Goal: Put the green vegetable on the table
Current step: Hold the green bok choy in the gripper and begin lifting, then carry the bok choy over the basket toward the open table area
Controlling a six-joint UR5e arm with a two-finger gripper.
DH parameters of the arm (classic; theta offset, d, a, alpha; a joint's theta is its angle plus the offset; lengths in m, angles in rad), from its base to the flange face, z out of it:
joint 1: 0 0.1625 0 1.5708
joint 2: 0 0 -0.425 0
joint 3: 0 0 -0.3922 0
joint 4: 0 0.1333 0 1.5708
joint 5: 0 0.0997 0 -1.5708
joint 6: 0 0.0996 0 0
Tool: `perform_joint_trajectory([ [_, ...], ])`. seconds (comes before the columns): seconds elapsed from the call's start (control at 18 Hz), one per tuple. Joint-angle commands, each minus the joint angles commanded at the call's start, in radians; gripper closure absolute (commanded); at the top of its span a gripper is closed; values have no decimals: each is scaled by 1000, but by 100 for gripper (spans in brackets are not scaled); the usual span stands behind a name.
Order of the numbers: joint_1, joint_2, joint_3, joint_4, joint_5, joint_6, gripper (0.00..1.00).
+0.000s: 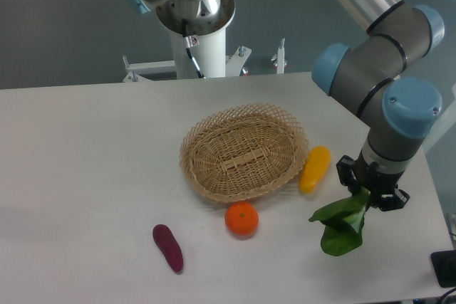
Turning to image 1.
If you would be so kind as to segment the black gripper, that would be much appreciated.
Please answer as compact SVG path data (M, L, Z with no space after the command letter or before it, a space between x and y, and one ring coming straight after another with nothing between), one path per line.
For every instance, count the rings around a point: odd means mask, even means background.
M397 185L402 172L382 171L377 162L367 162L362 153L356 161L347 155L342 156L336 163L336 169L340 183L347 187L352 195L359 193L361 186L369 191L367 210L399 210L410 199L410 195Z

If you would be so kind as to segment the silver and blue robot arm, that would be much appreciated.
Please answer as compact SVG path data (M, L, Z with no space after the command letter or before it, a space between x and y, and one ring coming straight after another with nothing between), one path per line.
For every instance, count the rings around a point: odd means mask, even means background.
M403 71L442 40L445 26L436 10L404 0L339 0L368 34L356 48L329 46L311 71L325 94L369 126L357 159L337 164L350 192L366 188L370 205L403 208L409 199L398 180L438 118L442 98L430 83L403 78ZM130 0L142 14L153 11L172 39L177 77L238 76L247 57L226 57L225 31L234 0Z

